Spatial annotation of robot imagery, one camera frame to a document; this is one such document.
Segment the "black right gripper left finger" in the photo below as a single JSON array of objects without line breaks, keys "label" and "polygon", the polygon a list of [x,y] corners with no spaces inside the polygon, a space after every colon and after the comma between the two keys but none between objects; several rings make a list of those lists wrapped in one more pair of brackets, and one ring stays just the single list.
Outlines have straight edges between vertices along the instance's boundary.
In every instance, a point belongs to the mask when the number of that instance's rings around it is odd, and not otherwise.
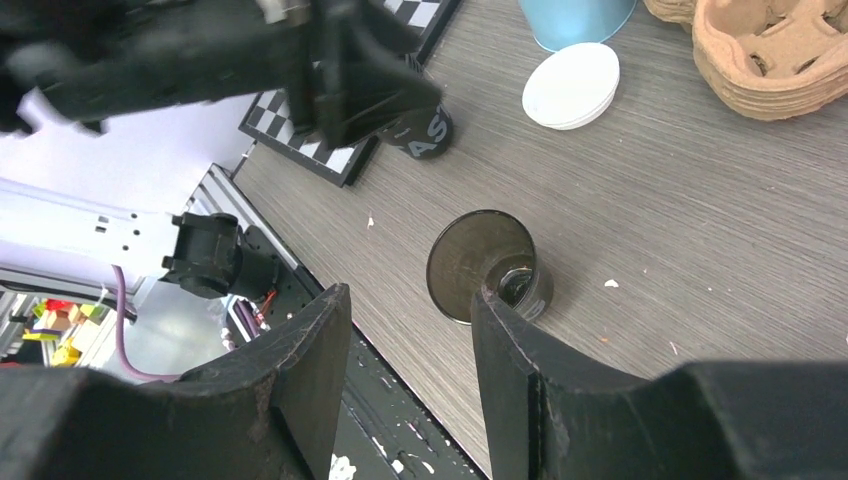
[{"label": "black right gripper left finger", "polygon": [[172,383],[87,368],[1,372],[5,479],[325,479],[351,340],[335,284]]}]

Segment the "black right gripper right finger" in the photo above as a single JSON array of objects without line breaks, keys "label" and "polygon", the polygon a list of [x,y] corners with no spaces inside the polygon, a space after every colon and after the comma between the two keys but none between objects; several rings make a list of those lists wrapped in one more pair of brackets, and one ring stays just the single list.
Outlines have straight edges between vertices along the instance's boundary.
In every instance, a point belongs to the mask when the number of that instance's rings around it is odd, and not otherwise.
[{"label": "black right gripper right finger", "polygon": [[486,291],[472,335],[495,479],[843,479],[843,361],[697,361],[643,379]]}]

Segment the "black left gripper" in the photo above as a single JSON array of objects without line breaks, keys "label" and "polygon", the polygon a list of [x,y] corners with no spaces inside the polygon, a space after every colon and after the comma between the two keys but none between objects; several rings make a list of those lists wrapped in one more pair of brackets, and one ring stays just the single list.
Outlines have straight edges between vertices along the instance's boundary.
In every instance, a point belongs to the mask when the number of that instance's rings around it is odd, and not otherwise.
[{"label": "black left gripper", "polygon": [[107,119],[293,87],[304,93],[310,9],[297,1],[5,1],[1,129],[40,92],[66,120]]}]

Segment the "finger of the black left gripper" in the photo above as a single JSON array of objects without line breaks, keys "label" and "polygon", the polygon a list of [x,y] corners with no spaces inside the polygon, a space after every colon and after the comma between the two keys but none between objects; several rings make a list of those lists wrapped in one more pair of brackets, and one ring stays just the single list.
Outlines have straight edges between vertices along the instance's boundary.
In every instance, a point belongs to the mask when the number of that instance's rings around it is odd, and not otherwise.
[{"label": "finger of the black left gripper", "polygon": [[382,127],[381,99],[402,82],[420,82],[397,56],[414,54],[419,37],[372,1],[317,1],[316,128],[333,149]]}]

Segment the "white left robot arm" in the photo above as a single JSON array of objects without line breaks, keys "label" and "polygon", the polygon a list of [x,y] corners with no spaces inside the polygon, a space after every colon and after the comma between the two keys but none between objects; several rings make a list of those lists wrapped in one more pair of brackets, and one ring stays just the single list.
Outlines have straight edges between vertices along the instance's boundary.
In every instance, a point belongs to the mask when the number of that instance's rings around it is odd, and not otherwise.
[{"label": "white left robot arm", "polygon": [[[279,89],[296,133],[348,147],[440,103],[441,89],[405,62],[418,45],[369,1],[5,1],[1,130],[34,132],[18,111],[32,91],[99,134],[116,115]],[[207,299],[264,298],[284,273],[278,257],[242,243],[227,213],[120,211],[8,189],[1,225],[8,242]]]}]

